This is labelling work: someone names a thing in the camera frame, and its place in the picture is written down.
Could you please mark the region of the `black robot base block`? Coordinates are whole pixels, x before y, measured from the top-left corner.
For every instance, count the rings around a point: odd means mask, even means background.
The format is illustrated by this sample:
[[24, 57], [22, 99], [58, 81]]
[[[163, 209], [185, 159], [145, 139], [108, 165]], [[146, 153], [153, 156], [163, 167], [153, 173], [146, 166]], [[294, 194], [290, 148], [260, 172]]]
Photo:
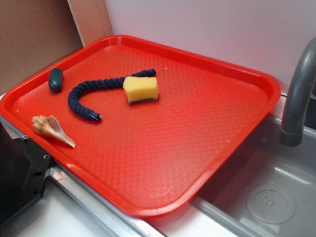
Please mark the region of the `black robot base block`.
[[0, 226], [38, 202], [44, 193], [51, 155], [31, 138], [12, 138], [0, 126]]

